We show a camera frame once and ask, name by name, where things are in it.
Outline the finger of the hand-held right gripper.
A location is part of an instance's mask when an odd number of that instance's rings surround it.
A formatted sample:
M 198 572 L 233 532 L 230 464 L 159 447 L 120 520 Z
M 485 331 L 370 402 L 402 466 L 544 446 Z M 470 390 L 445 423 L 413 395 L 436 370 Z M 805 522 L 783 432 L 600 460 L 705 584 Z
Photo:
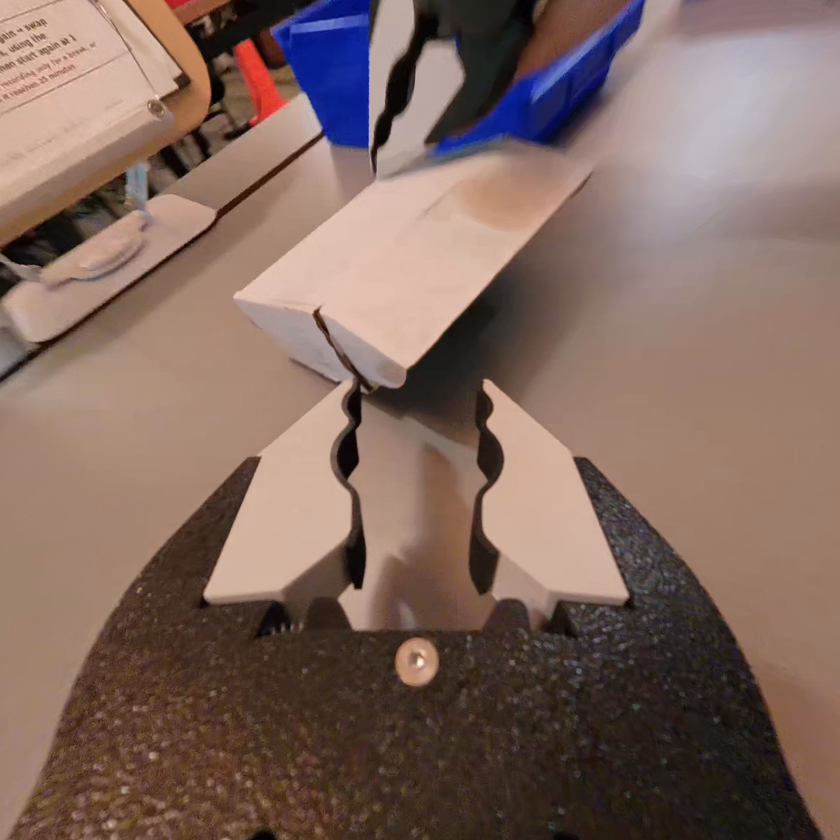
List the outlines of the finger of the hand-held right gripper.
M 465 81 L 442 2 L 371 2 L 369 156 L 376 179 L 426 158 Z
M 465 77 L 426 138 L 439 143 L 469 130 L 496 107 L 533 33 L 532 1 L 426 2 L 435 39 L 453 39 Z

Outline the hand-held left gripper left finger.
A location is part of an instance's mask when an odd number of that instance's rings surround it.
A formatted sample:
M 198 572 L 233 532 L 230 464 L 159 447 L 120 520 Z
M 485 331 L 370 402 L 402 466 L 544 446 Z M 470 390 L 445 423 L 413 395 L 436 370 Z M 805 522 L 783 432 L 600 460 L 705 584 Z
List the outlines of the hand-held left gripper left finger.
M 361 385 L 344 381 L 264 449 L 205 602 L 276 602 L 303 617 L 319 597 L 362 588 L 364 525 L 350 480 L 361 408 Z

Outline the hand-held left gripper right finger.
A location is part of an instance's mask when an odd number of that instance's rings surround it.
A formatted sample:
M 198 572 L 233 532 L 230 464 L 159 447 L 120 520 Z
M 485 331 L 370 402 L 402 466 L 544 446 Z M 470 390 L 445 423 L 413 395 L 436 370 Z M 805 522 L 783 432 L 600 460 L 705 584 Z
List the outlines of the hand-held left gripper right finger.
M 485 379 L 476 395 L 479 488 L 469 576 L 479 595 L 553 618 L 561 604 L 631 600 L 571 451 Z

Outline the blue plastic bin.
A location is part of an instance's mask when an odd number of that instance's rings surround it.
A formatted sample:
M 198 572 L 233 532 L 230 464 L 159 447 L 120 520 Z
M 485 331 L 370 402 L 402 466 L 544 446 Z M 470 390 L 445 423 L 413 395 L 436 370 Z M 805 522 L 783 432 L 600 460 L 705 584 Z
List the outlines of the blue plastic bin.
M 638 31 L 645 1 L 621 2 L 593 34 L 518 80 L 492 113 L 440 145 L 497 140 L 546 143 L 603 87 L 613 61 Z M 272 34 L 334 145 L 363 149 L 369 133 L 367 1 L 312 3 Z

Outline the white cardboard box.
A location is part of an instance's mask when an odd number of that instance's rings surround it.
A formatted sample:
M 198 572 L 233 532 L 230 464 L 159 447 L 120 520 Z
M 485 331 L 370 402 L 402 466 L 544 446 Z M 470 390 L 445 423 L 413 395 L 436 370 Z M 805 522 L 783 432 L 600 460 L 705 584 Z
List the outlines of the white cardboard box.
M 234 300 L 323 378 L 399 389 L 591 174 L 510 140 L 376 181 Z

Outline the grey desk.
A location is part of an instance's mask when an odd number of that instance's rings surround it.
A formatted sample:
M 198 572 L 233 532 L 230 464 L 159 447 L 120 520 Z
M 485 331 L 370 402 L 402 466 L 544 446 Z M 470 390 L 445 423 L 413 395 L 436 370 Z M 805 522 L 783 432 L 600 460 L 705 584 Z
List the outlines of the grey desk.
M 202 604 L 332 390 L 234 294 L 366 187 L 289 155 L 2 384 L 2 838 L 838 838 L 838 15 L 649 3 L 583 189 L 359 430 L 353 631 Z M 476 392 L 579 458 L 632 593 L 468 571 Z

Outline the orange cone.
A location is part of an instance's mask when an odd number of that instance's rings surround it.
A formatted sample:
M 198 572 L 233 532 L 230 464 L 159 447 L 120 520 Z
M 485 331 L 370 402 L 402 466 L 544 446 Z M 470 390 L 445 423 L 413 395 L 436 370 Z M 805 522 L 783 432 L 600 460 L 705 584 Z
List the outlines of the orange cone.
M 255 111 L 248 121 L 248 127 L 254 128 L 285 108 L 288 100 L 280 94 L 252 40 L 241 41 L 234 47 L 234 60 Z

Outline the adjoining grey table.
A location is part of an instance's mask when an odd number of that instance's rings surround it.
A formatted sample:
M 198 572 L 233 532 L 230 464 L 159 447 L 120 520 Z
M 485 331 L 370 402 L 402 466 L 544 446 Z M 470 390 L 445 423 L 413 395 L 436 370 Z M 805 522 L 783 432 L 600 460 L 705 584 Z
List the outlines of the adjoining grey table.
M 307 97 L 300 94 L 162 194 L 176 194 L 211 207 L 217 211 L 217 222 L 321 137 L 321 127 L 312 106 Z M 2 325 L 2 379 L 64 335 L 48 343 L 29 344 Z

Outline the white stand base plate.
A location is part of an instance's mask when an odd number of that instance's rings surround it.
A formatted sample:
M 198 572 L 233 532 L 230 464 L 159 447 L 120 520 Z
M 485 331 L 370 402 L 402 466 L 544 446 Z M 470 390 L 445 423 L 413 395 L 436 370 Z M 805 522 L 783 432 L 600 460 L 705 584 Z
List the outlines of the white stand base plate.
M 203 235 L 217 211 L 176 194 L 150 197 L 149 166 L 126 172 L 129 212 L 45 267 L 2 256 L 17 278 L 2 296 L 2 325 L 25 343 L 68 333 Z

